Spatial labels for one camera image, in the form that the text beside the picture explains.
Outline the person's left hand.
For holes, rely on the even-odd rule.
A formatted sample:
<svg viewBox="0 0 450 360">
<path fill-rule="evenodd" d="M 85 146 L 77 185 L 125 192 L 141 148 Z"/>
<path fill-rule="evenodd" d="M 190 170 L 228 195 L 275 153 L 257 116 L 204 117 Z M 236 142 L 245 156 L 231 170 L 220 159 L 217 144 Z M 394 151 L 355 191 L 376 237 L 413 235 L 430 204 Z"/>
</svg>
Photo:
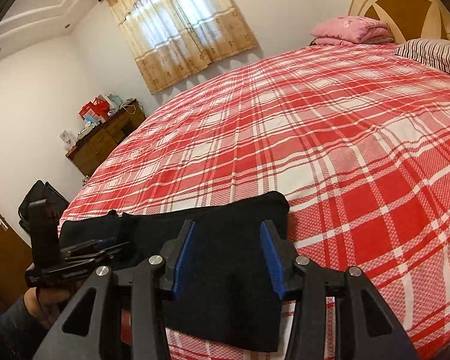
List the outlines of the person's left hand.
<svg viewBox="0 0 450 360">
<path fill-rule="evenodd" d="M 23 297 L 27 312 L 47 330 L 54 325 L 61 313 L 59 305 L 70 299 L 68 289 L 39 287 L 28 289 Z"/>
</svg>

